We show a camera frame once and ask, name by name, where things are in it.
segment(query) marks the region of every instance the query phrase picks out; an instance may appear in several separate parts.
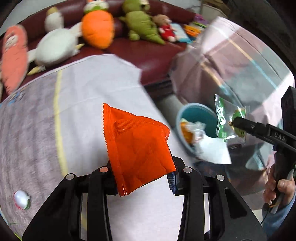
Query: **trash can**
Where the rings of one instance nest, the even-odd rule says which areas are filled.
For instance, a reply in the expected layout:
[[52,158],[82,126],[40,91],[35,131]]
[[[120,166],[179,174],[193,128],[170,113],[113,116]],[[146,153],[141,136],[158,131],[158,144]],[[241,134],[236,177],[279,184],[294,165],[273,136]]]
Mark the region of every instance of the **trash can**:
[[189,155],[195,156],[194,149],[187,143],[185,140],[183,133],[181,131],[180,120],[181,118],[186,119],[190,122],[202,122],[206,124],[205,133],[209,137],[217,137],[216,128],[218,123],[218,118],[215,112],[213,112],[209,107],[198,104],[198,103],[190,103],[183,106],[176,118],[176,129],[177,135],[181,140],[182,144],[185,146],[186,151]]

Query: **white wall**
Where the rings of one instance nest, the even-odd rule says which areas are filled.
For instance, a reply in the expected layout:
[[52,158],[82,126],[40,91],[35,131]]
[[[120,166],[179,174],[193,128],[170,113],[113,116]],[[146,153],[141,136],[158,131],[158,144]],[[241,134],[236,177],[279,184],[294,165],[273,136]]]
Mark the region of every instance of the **white wall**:
[[[33,13],[36,13],[53,4],[63,2],[65,0],[22,0],[9,14],[4,24],[0,28],[0,35],[3,34],[8,27],[19,23]],[[189,8],[191,6],[199,6],[200,0],[163,0],[173,5]]]

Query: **green dinosaur plush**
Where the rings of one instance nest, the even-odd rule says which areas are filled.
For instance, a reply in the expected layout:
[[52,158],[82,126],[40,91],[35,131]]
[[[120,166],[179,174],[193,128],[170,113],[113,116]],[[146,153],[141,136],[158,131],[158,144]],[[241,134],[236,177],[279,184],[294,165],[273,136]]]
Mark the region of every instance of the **green dinosaur plush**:
[[144,39],[158,44],[165,44],[165,41],[158,34],[156,24],[144,11],[149,10],[149,4],[141,4],[140,0],[125,0],[122,9],[126,16],[121,17],[129,28],[129,39],[136,41]]

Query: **sofa backrest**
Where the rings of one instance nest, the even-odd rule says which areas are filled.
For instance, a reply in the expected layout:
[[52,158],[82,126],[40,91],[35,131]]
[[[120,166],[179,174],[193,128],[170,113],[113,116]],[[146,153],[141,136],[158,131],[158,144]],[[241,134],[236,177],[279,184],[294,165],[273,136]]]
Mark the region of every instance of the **sofa backrest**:
[[[124,25],[116,17],[124,16],[122,4],[124,0],[106,0],[109,3],[109,10],[115,17],[115,37],[120,37],[124,34]],[[174,6],[172,4],[158,1],[149,0],[151,8],[149,14],[155,16],[157,14],[167,15],[173,22],[189,23],[194,18],[194,13],[189,12],[183,8]],[[55,4],[59,11],[63,14],[65,20],[65,27],[69,28],[76,23],[80,22],[83,17],[83,8],[86,5],[86,0],[67,0]],[[44,21],[46,12],[50,7],[47,7],[23,20],[20,24],[24,26],[28,35],[28,43],[31,43],[41,37],[46,32],[44,28]],[[2,39],[0,40],[0,56],[2,56]]]

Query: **blue sleeve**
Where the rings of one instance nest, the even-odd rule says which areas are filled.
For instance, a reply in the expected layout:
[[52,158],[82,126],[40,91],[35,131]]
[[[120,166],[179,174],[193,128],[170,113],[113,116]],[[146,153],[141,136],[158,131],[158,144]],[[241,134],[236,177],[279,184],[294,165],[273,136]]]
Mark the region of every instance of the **blue sleeve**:
[[267,214],[268,210],[262,209],[262,216],[265,217],[265,215],[267,214],[262,224],[262,227],[267,237],[270,237],[280,227],[281,223],[284,221],[291,207],[294,204],[295,196],[296,196],[296,192],[294,193],[294,197],[292,201],[281,210],[278,210],[275,214],[271,214],[271,213]]

